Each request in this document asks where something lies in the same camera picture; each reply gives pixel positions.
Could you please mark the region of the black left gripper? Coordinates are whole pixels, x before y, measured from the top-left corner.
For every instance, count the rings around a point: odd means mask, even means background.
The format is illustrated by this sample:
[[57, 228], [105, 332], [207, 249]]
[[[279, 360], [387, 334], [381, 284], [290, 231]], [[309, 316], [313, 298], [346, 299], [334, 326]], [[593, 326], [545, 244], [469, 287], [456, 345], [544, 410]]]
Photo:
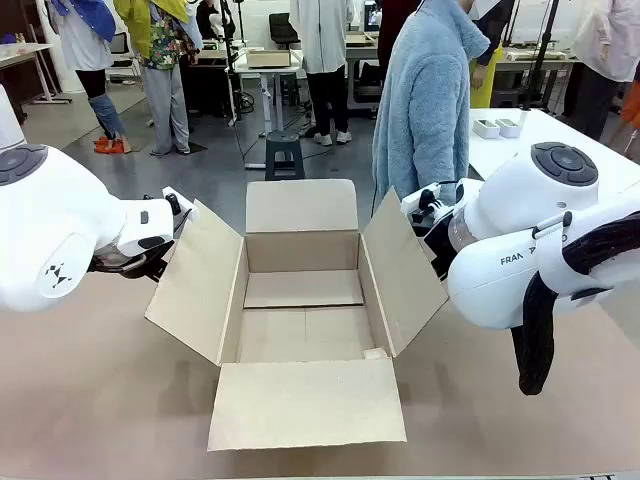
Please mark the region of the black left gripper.
[[164, 257], [174, 244], [174, 241], [169, 241], [137, 255], [121, 265], [107, 265], [99, 257], [94, 256], [89, 264], [88, 272], [117, 274], [126, 279], [146, 277], [158, 283], [168, 266]]

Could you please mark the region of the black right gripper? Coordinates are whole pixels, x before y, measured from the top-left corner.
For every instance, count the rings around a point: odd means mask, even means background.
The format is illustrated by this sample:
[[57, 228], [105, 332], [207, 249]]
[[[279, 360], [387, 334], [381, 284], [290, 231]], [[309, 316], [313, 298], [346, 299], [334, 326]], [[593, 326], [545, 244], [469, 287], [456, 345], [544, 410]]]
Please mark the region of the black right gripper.
[[421, 225], [413, 226], [416, 236], [424, 241], [434, 255], [431, 266], [440, 280], [447, 278], [453, 261], [453, 246], [448, 235], [450, 221], [450, 218], [443, 218], [430, 228]]

